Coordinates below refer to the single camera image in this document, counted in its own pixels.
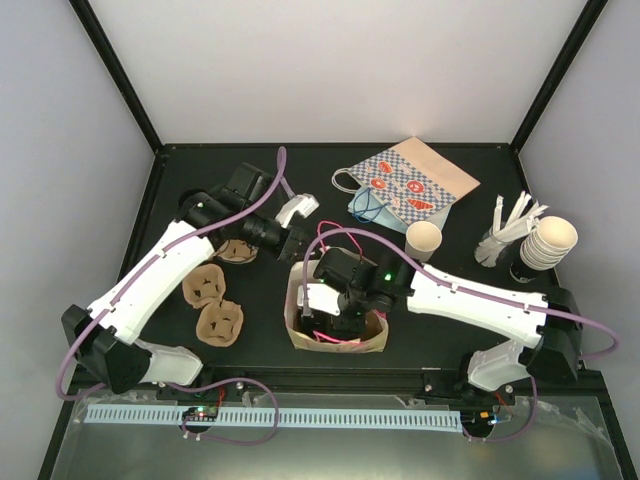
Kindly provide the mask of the cream pink Cakes paper bag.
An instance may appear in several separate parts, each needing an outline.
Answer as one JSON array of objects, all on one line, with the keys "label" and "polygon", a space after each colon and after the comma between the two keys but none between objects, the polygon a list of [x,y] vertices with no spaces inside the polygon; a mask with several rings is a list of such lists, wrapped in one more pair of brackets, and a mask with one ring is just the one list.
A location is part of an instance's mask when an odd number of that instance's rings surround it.
[{"label": "cream pink Cakes paper bag", "polygon": [[298,350],[382,352],[389,336],[389,294],[375,289],[381,266],[343,247],[314,239],[290,269],[284,322]]}]

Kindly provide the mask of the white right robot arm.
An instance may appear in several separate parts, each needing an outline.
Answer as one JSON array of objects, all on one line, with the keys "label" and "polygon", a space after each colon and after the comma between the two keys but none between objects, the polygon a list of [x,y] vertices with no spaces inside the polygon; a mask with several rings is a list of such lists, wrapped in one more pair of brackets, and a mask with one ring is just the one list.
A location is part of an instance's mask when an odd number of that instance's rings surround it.
[{"label": "white right robot arm", "polygon": [[338,323],[334,334],[347,340],[363,329],[366,313],[388,313],[400,300],[411,313],[446,317],[505,337],[464,361],[454,388],[467,403],[525,378],[557,384],[578,378],[582,330],[565,319],[568,308],[548,312],[552,303],[542,293],[491,287],[398,256],[373,264],[338,248],[302,271],[297,291],[302,318],[327,314]]}]

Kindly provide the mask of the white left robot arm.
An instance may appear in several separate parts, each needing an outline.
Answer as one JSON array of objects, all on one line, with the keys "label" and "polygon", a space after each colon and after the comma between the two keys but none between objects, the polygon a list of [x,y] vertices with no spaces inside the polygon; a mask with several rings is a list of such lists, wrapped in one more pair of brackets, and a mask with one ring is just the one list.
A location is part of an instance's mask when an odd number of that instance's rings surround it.
[{"label": "white left robot arm", "polygon": [[243,163],[226,184],[184,193],[175,219],[118,284],[89,306],[72,305],[63,313],[70,348],[65,359],[76,360],[116,394],[140,383],[169,382],[193,399],[207,397],[215,376],[197,355],[185,347],[144,342],[140,334],[183,279],[227,242],[241,240],[287,263],[300,259],[308,239],[291,221],[313,213],[316,198],[293,195],[272,218],[258,211],[283,175]]}]

